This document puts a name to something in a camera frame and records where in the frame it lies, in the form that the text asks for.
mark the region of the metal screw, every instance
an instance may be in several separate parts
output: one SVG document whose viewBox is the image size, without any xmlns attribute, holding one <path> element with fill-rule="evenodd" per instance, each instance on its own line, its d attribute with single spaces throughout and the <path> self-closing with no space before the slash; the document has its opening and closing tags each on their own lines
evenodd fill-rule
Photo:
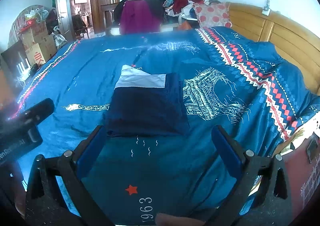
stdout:
<svg viewBox="0 0 320 226">
<path fill-rule="evenodd" d="M 40 161 L 41 159 L 42 159 L 42 155 L 37 155 L 37 156 L 36 156 L 36 160 L 37 160 L 37 161 Z"/>
<path fill-rule="evenodd" d="M 282 156 L 280 154 L 276 154 L 276 159 L 281 161 L 282 160 Z"/>
<path fill-rule="evenodd" d="M 248 156 L 248 157 L 253 157 L 254 156 L 254 152 L 250 149 L 248 149 L 245 154 Z"/>
<path fill-rule="evenodd" d="M 65 157 L 70 157 L 71 155 L 72 155 L 72 150 L 67 150 L 67 151 L 65 151 L 64 153 L 63 153 L 63 155 L 65 156 Z"/>
</svg>

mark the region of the white door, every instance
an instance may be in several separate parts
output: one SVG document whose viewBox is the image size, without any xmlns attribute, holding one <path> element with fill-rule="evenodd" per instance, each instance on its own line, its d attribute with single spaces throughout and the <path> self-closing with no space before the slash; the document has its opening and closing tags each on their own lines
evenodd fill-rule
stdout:
<svg viewBox="0 0 320 226">
<path fill-rule="evenodd" d="M 68 14 L 67 3 L 69 3 L 69 8 L 70 8 L 69 0 L 56 0 L 60 33 L 66 38 L 68 42 L 70 42 L 74 40 L 73 39 L 74 31 L 73 31 L 72 20 L 71 20 L 71 12 Z"/>
</svg>

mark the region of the bed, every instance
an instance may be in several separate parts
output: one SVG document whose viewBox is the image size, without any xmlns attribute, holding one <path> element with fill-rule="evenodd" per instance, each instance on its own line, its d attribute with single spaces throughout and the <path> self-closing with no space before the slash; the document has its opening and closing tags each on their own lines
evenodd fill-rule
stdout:
<svg viewBox="0 0 320 226">
<path fill-rule="evenodd" d="M 158 212 L 206 220 L 235 183 L 211 141 L 214 125 L 261 156 L 292 142 L 299 148 L 318 126 L 320 39 L 261 11 L 232 3 L 232 29 L 100 37 L 64 46 L 18 98 L 20 109 L 47 97 L 55 103 L 39 125 L 44 142 L 19 160 L 25 180 L 37 154 L 59 156 L 104 124 L 123 65 L 151 74 L 177 72 L 184 81 L 188 136 L 108 138 L 82 182 L 114 224 L 152 225 Z"/>
</svg>

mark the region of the blue gripper pad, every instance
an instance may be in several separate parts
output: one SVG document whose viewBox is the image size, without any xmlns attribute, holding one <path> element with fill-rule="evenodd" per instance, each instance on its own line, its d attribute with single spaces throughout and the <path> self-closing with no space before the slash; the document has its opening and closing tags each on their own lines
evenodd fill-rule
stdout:
<svg viewBox="0 0 320 226">
<path fill-rule="evenodd" d="M 107 131 L 101 126 L 90 144 L 76 163 L 76 176 L 79 180 L 86 177 L 97 160 L 107 139 Z"/>
<path fill-rule="evenodd" d="M 230 138 L 227 133 L 223 135 L 218 126 L 213 127 L 211 138 L 230 176 L 240 179 L 242 176 L 244 155 L 239 151 L 237 153 L 236 149 L 233 148 L 232 145 L 237 144 L 237 142 Z"/>
</svg>

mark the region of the electrical outlet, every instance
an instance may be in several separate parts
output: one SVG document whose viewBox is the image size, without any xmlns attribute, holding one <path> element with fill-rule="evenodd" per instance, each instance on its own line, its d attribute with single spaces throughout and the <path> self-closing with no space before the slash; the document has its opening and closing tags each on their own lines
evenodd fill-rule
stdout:
<svg viewBox="0 0 320 226">
<path fill-rule="evenodd" d="M 266 15 L 266 16 L 269 16 L 270 11 L 271 11 L 271 9 L 268 9 L 268 10 L 262 9 L 262 14 Z"/>
</svg>

